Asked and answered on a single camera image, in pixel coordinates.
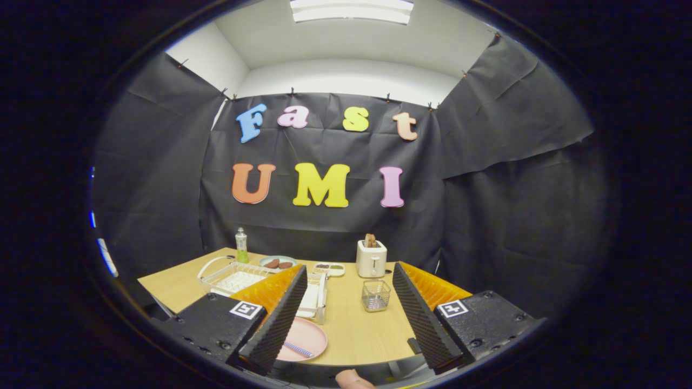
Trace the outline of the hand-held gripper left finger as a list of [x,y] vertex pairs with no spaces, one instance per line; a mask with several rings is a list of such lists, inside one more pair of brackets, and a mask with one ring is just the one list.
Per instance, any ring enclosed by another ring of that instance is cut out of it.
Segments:
[[210,292],[162,330],[190,352],[265,375],[272,369],[307,289],[296,265],[225,297]]

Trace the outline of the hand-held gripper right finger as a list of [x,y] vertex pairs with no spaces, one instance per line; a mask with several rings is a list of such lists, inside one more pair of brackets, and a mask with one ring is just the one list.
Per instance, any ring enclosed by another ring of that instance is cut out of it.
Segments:
[[426,364],[436,373],[495,354],[544,322],[495,291],[471,294],[402,261],[392,282]]

